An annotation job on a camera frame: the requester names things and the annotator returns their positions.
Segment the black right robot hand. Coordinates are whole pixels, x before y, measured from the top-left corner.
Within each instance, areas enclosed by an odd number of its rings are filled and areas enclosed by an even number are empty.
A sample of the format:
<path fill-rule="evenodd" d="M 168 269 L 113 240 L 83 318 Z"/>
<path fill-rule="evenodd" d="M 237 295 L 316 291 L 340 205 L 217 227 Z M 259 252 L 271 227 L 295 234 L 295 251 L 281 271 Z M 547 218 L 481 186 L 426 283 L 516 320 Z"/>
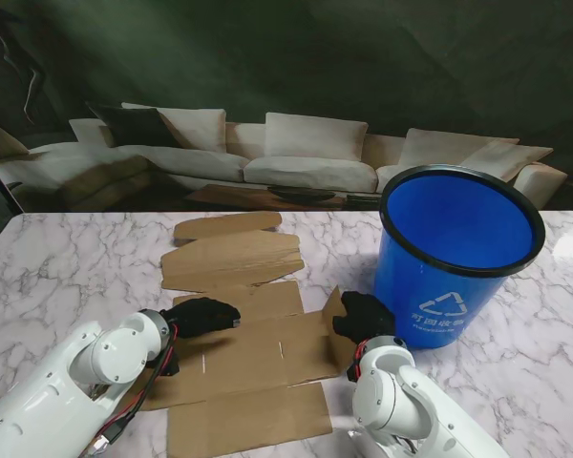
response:
<path fill-rule="evenodd" d="M 341 296 L 345 316 L 334 316 L 334 332 L 355 344 L 377 336 L 395 336 L 394 314 L 375 296 L 346 291 Z"/>

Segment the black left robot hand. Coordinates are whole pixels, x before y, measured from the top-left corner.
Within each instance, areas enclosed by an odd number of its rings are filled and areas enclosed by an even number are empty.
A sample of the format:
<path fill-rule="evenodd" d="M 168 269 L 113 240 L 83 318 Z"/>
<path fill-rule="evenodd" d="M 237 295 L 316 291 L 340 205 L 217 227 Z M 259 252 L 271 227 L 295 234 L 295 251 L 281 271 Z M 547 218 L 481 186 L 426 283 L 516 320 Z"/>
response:
<path fill-rule="evenodd" d="M 238 327 L 240 311 L 208 297 L 189 299 L 159 312 L 180 339 L 196 338 L 211 332 Z"/>

